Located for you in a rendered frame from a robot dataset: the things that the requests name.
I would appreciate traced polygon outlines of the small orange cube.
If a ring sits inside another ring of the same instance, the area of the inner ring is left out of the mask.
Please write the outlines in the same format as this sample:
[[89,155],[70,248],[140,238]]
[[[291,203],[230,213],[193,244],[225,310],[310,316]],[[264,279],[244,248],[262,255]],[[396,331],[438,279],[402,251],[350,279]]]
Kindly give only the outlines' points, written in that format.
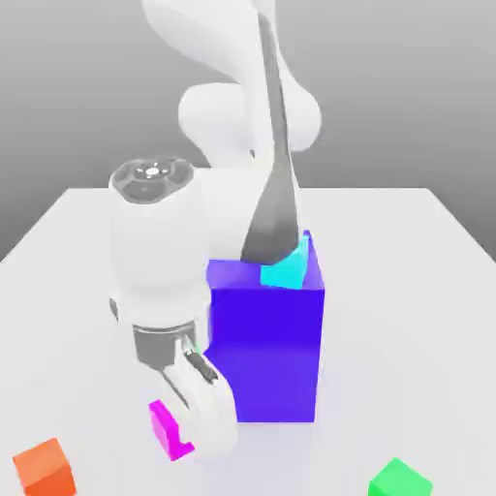
[[25,496],[76,496],[71,465],[51,438],[13,457]]

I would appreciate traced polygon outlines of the small cyan cube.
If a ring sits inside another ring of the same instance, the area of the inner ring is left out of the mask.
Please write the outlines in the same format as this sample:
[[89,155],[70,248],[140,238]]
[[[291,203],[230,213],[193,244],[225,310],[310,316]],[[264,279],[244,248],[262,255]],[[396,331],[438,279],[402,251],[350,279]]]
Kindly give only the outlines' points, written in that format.
[[263,286],[300,290],[307,272],[309,235],[305,233],[292,253],[273,265],[262,265],[260,282]]

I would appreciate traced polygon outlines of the small green cube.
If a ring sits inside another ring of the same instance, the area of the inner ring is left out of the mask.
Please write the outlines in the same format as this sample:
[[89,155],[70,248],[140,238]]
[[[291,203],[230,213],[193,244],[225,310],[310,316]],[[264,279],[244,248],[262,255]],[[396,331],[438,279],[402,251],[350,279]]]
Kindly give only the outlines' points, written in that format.
[[369,482],[367,496],[431,496],[433,483],[398,458]]

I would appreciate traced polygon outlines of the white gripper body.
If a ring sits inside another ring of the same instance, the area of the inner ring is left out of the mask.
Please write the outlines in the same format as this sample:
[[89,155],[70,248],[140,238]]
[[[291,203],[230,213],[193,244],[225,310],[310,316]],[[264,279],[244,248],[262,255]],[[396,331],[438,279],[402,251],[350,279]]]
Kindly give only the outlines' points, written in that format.
[[180,440],[190,442],[195,455],[219,457],[238,439],[233,391],[206,356],[179,350],[164,369],[162,401],[179,426]]

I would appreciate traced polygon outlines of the large blue box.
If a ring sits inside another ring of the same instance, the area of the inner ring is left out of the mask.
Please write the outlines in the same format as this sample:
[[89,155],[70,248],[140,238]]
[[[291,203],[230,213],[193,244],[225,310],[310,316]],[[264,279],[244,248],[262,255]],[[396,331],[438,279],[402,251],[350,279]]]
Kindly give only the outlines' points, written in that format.
[[315,418],[325,283],[315,248],[299,289],[264,286],[256,264],[210,261],[209,360],[241,422]]

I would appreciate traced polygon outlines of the small magenta cube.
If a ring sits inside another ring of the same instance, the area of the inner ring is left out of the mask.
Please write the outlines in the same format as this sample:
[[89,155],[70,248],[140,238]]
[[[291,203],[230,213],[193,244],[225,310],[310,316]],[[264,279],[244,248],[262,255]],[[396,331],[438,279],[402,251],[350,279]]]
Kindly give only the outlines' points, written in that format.
[[181,441],[179,425],[160,400],[150,403],[148,407],[154,434],[170,461],[176,461],[195,450],[191,442]]

